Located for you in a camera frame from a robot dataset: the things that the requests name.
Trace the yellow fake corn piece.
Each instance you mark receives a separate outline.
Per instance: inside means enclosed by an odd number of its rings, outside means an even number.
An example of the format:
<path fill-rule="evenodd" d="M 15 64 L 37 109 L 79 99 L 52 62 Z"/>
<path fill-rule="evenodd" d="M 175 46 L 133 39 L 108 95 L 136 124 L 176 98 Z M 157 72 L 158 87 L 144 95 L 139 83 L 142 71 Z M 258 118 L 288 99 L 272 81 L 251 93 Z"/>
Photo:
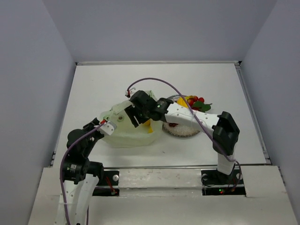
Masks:
<path fill-rule="evenodd" d="M 151 126 L 151 120 L 147 120 L 144 123 L 144 126 L 148 129 L 148 134 L 153 133 L 153 129 L 152 129 L 152 126 Z"/>

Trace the light green plastic bag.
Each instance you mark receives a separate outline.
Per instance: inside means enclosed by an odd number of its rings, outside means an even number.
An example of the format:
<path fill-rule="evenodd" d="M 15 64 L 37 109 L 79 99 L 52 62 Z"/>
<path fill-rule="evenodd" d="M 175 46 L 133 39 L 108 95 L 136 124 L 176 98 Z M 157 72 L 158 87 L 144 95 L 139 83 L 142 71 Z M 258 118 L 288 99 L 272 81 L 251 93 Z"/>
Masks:
<path fill-rule="evenodd" d="M 129 100 L 113 105 L 109 111 L 100 114 L 100 118 L 112 121 L 116 130 L 111 136 L 106 136 L 102 140 L 114 148 L 132 148 L 152 144 L 162 134 L 161 121 L 151 120 L 153 133 L 148 134 L 148 129 L 144 124 L 134 127 L 125 113 L 125 108 L 130 106 Z"/>

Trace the red fake grape bunch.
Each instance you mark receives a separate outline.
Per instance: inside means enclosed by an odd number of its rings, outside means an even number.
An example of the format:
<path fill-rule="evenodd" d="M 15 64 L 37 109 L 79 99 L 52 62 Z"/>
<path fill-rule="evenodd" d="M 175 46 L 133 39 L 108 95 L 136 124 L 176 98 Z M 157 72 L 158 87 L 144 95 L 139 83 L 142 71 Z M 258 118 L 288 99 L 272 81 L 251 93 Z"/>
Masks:
<path fill-rule="evenodd" d="M 168 126 L 170 127 L 176 127 L 178 124 L 177 123 L 168 123 Z"/>

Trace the yellow fake banana bunch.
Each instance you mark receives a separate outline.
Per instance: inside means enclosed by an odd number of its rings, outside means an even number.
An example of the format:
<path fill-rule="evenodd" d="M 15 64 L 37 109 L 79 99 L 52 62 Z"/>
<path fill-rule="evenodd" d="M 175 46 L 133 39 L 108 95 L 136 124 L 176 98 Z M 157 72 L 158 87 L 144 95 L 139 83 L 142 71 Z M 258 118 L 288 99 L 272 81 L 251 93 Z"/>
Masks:
<path fill-rule="evenodd" d="M 194 104 L 194 96 L 180 97 L 176 102 L 177 104 L 188 108 L 189 106 L 191 107 Z"/>

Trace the red fake cherry bunch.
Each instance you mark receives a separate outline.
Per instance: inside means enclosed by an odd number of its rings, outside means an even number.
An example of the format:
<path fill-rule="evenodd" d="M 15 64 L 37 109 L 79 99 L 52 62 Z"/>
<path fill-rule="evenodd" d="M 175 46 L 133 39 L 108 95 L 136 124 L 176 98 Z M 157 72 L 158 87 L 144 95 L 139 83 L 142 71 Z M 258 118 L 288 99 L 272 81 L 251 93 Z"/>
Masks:
<path fill-rule="evenodd" d="M 205 103 L 205 100 L 203 97 L 187 96 L 186 100 L 193 110 L 204 113 L 211 109 L 211 104 Z"/>

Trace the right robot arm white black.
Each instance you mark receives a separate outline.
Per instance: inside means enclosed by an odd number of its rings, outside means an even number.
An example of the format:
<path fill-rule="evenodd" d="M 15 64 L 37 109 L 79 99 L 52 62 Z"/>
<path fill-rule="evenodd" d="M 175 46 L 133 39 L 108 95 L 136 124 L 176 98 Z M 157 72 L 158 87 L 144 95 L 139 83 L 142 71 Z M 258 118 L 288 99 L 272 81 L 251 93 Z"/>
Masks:
<path fill-rule="evenodd" d="M 167 98 L 155 100 L 142 90 L 128 93 L 127 97 L 130 105 L 125 112 L 134 127 L 151 119 L 204 132 L 212 140 L 213 149 L 217 152 L 217 181 L 226 184 L 233 178 L 232 171 L 236 163 L 234 151 L 240 130 L 230 113 L 218 115 L 190 110 Z"/>

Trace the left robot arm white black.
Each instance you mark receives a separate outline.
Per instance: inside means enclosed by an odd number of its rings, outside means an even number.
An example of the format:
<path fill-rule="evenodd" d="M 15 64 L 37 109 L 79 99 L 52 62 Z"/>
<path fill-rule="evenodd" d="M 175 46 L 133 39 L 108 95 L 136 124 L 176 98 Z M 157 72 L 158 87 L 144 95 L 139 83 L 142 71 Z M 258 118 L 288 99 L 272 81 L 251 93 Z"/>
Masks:
<path fill-rule="evenodd" d="M 60 163 L 60 199 L 56 225 L 88 224 L 89 203 L 96 185 L 103 182 L 104 167 L 89 155 L 96 143 L 115 131 L 107 120 L 92 120 L 67 135 L 67 150 Z"/>

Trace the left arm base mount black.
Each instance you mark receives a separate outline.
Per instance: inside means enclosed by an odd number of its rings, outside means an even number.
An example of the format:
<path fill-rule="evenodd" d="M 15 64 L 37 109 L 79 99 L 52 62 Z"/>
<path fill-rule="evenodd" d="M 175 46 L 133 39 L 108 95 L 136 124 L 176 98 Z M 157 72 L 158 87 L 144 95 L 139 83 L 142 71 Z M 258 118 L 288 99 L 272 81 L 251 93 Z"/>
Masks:
<path fill-rule="evenodd" d="M 96 185 L 93 196 L 119 196 L 119 178 L 120 172 L 118 170 L 104 171 L 104 177 Z"/>

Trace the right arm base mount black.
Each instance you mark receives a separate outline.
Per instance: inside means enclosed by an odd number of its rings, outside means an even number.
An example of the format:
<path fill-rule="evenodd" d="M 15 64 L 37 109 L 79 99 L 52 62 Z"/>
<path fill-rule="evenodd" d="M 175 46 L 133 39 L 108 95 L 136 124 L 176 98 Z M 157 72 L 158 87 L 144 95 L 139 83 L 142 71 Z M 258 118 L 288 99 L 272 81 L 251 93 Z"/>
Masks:
<path fill-rule="evenodd" d="M 216 169 L 202 170 L 201 183 L 203 196 L 246 195 L 243 178 L 237 169 L 229 176 Z"/>

